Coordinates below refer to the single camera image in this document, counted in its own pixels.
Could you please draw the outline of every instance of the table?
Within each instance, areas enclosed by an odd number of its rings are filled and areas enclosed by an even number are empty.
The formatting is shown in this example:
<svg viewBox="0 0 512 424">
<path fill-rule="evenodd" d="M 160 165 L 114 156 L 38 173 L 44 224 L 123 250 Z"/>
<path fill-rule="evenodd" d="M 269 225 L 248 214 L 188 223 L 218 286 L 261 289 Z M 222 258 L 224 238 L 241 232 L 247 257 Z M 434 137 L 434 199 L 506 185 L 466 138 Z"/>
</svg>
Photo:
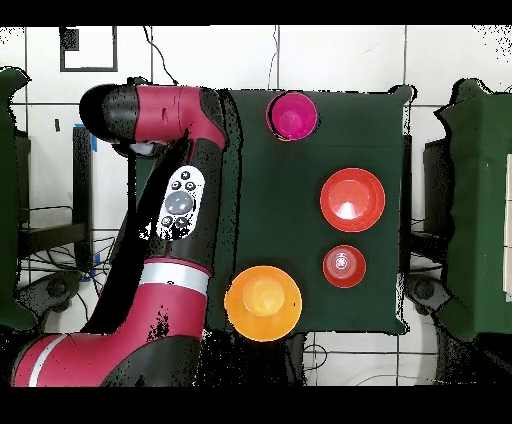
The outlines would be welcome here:
<svg viewBox="0 0 512 424">
<path fill-rule="evenodd" d="M 396 283 L 403 107 L 412 89 L 305 92 L 317 107 L 319 125 L 306 139 L 287 143 L 278 142 L 265 121 L 268 103 L 282 91 L 221 93 L 229 140 L 206 327 L 228 328 L 223 299 L 234 276 L 251 266 L 272 265 L 289 273 L 301 291 L 303 310 L 294 331 L 403 334 Z M 138 159 L 138 187 L 151 167 L 152 161 Z M 381 218 L 361 233 L 334 229 L 320 211 L 322 185 L 347 167 L 372 172 L 386 193 Z M 364 280 L 351 289 L 335 288 L 322 273 L 324 255 L 339 244 L 356 247 L 367 262 Z"/>
</svg>

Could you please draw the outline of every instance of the white tile floor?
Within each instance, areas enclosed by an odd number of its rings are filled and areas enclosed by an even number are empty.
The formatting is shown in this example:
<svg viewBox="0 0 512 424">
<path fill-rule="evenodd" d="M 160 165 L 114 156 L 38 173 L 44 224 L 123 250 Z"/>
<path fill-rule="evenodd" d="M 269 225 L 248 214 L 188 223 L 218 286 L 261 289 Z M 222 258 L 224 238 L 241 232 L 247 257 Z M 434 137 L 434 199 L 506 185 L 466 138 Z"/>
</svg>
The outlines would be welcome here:
<svg viewBox="0 0 512 424">
<path fill-rule="evenodd" d="M 67 63 L 110 66 L 112 47 L 105 35 L 109 29 L 82 29 L 81 50 L 66 53 Z M 493 90 L 512 85 L 512 36 L 505 26 L 282 25 L 279 66 L 274 60 L 270 74 L 276 52 L 274 25 L 148 29 L 164 55 L 168 71 L 180 84 L 263 89 L 268 85 L 276 88 L 279 81 L 279 87 L 285 89 L 359 92 L 387 91 L 404 82 L 415 86 L 418 96 L 410 112 L 410 132 L 412 211 L 418 219 L 424 217 L 423 146 L 445 136 L 433 112 L 449 101 L 451 88 L 460 78 L 480 78 Z M 118 72 L 61 73 L 58 28 L 0 28 L 0 66 L 20 67 L 31 78 L 26 92 L 23 89 L 15 94 L 12 110 L 18 127 L 32 138 L 32 207 L 71 206 L 71 132 L 73 125 L 80 123 L 77 104 L 88 88 L 123 83 L 128 76 L 171 83 L 160 56 L 146 42 L 142 27 L 119 27 L 117 31 Z M 56 118 L 60 132 L 55 131 Z M 115 236 L 126 210 L 126 162 L 98 140 L 93 172 L 95 237 Z M 69 221 L 70 215 L 66 209 L 33 212 L 32 220 L 33 225 L 46 226 Z M 419 258 L 413 258 L 413 263 L 428 265 Z M 31 278 L 40 274 L 33 271 Z M 94 286 L 83 283 L 80 293 L 90 313 L 96 302 Z M 404 303 L 403 318 L 410 327 L 404 336 L 310 334 L 308 344 L 314 339 L 328 354 L 325 357 L 320 348 L 310 348 L 305 354 L 306 369 L 325 359 L 322 367 L 307 371 L 308 384 L 430 384 L 437 352 L 432 321 L 419 316 L 408 301 Z M 48 328 L 74 331 L 84 322 L 84 308 L 74 299 L 68 311 L 52 314 Z"/>
</svg>

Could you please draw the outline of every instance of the metal stand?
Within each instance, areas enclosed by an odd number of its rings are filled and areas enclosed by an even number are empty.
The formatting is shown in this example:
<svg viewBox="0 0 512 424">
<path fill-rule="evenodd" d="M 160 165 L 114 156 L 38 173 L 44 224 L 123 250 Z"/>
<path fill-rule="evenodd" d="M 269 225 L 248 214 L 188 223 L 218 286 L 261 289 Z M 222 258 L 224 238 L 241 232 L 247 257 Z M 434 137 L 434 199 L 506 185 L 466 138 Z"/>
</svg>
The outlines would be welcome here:
<svg viewBox="0 0 512 424">
<path fill-rule="evenodd" d="M 17 138 L 18 180 L 20 190 L 20 222 L 30 219 L 28 160 L 30 140 Z M 18 256 L 26 258 L 42 250 L 74 243 L 77 268 L 90 270 L 92 261 L 92 174 L 90 133 L 85 128 L 73 128 L 73 218 L 68 225 L 22 229 L 19 234 Z"/>
</svg>

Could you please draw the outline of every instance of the robot control buttons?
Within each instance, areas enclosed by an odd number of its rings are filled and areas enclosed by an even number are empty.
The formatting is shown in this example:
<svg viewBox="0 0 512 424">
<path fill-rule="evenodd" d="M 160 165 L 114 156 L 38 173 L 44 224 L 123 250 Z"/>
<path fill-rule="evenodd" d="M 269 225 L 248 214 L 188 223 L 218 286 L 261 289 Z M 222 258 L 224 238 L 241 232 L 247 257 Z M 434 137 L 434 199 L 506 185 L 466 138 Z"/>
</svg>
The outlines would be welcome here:
<svg viewBox="0 0 512 424">
<path fill-rule="evenodd" d="M 180 216 L 174 225 L 176 225 L 176 228 L 185 228 L 188 227 L 189 220 L 185 218 L 184 216 Z"/>
<path fill-rule="evenodd" d="M 172 218 L 170 216 L 164 216 L 162 218 L 162 225 L 164 227 L 170 227 L 172 224 Z"/>
<path fill-rule="evenodd" d="M 205 179 L 199 169 L 184 165 L 174 171 L 160 205 L 156 235 L 167 241 L 188 237 L 196 228 Z"/>
<path fill-rule="evenodd" d="M 193 206 L 194 199 L 185 191 L 175 191 L 165 199 L 165 208 L 171 215 L 185 215 Z"/>
</svg>

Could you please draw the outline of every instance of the red cup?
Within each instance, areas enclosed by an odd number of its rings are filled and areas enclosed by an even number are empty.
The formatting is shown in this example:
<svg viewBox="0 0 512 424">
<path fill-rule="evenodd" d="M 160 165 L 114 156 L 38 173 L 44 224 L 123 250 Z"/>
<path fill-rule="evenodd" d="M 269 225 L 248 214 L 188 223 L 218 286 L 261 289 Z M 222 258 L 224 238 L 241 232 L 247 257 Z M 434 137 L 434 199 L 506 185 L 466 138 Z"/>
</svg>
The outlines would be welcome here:
<svg viewBox="0 0 512 424">
<path fill-rule="evenodd" d="M 281 94 L 267 106 L 267 125 L 282 141 L 300 140 L 310 135 L 317 117 L 315 104 L 298 92 Z"/>
<path fill-rule="evenodd" d="M 375 224 L 384 210 L 382 184 L 371 172 L 346 168 L 333 174 L 322 187 L 320 208 L 334 228 L 359 232 Z"/>
<path fill-rule="evenodd" d="M 366 273 L 366 261 L 355 247 L 336 246 L 325 255 L 323 272 L 327 281 L 336 287 L 354 287 Z"/>
</svg>

